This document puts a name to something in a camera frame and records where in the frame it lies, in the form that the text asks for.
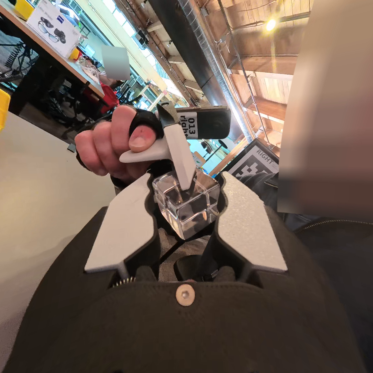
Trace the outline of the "long wooden table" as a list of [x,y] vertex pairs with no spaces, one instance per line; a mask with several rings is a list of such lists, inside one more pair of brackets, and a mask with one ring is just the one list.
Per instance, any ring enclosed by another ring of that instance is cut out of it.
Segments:
[[64,58],[57,53],[43,38],[40,37],[35,31],[29,27],[29,25],[21,18],[17,17],[15,12],[15,7],[8,1],[0,1],[0,12],[21,34],[20,38],[28,45],[35,46],[36,52],[41,56],[48,56],[52,59],[53,63],[66,68],[70,73],[72,73],[76,78],[78,78],[82,83],[87,83],[88,87],[97,97],[103,98],[104,92],[99,83],[94,82],[75,62]]

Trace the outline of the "black ceiling pipe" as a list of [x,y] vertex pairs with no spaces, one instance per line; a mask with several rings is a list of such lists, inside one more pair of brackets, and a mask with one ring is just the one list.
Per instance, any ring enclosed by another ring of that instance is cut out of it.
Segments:
[[227,106],[221,87],[179,2],[175,0],[149,2],[209,104]]

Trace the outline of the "person's dark jacket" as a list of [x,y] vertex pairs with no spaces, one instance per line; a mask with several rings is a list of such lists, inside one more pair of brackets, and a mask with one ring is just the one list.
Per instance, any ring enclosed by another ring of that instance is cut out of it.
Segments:
[[238,180],[277,212],[323,268],[346,309],[367,371],[373,372],[372,223],[278,212],[278,174],[259,173]]

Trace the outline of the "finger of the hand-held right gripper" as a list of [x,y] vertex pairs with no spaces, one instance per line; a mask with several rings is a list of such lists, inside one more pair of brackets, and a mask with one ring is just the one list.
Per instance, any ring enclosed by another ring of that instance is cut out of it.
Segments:
[[171,103],[157,104],[157,111],[180,188],[183,191],[188,190],[195,175],[196,164],[180,124],[178,113]]

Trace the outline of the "person's right hand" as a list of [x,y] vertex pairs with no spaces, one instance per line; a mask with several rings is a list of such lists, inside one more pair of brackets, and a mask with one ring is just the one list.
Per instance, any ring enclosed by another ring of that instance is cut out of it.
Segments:
[[114,110],[110,122],[102,121],[93,130],[77,134],[76,150],[89,171],[98,176],[110,175],[127,185],[146,173],[150,165],[148,161],[119,161],[119,157],[127,151],[139,153],[147,150],[157,138],[156,132],[146,124],[140,124],[129,134],[135,115],[134,108],[122,105]]

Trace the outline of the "white box with glasses print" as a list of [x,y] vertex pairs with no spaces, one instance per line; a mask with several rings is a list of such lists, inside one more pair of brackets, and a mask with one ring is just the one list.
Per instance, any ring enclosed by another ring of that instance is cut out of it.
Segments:
[[81,33],[78,21],[73,21],[67,7],[51,1],[39,1],[26,24],[52,49],[64,58],[70,58],[79,43]]

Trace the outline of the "silver ventilation duct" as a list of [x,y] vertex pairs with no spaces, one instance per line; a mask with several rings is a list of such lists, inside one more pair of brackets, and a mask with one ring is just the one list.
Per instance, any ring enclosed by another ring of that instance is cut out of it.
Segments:
[[179,0],[178,3],[198,40],[198,44],[212,69],[233,116],[247,142],[251,143],[255,139],[255,134],[197,2]]

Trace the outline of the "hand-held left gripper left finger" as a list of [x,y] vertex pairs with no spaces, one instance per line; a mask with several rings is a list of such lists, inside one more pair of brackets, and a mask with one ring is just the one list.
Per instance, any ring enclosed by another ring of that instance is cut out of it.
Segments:
[[115,270],[127,279],[140,266],[149,266],[158,277],[161,243],[151,181],[146,173],[111,201],[87,259],[86,273]]

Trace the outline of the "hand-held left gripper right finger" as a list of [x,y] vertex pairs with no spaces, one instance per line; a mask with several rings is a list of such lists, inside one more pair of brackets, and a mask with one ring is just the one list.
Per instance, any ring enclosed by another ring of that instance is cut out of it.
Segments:
[[210,237],[218,268],[229,266],[235,274],[262,270],[286,273],[288,268],[263,201],[228,172],[222,172],[223,209]]

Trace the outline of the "yellow plastic bin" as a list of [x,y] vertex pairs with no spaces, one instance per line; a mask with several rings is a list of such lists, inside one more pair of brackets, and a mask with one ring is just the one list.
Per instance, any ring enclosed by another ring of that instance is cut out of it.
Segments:
[[34,10],[35,6],[27,0],[17,0],[15,3],[15,14],[24,21],[29,19]]
[[5,127],[11,96],[0,89],[0,131]]

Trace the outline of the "clear acrylic cube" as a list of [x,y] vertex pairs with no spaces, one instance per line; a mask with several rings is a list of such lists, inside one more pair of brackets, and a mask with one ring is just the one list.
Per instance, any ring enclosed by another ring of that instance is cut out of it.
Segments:
[[181,189],[175,171],[155,178],[152,187],[160,212],[183,240],[202,231],[219,215],[220,185],[199,168],[187,190]]

